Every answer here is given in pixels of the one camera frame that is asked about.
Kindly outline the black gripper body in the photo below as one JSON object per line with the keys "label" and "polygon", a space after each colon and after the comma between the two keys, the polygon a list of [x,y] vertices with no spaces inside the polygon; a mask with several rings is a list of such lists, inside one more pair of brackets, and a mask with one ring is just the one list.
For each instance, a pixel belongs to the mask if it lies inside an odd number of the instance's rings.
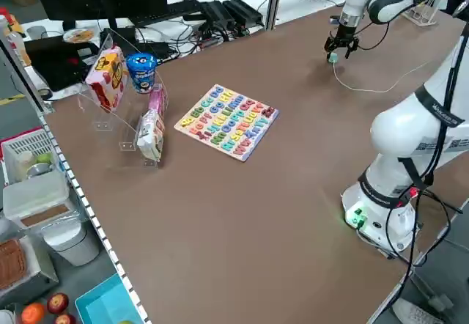
{"label": "black gripper body", "polygon": [[358,39],[358,36],[355,33],[355,27],[339,26],[336,32],[335,41],[337,43],[351,43]]}

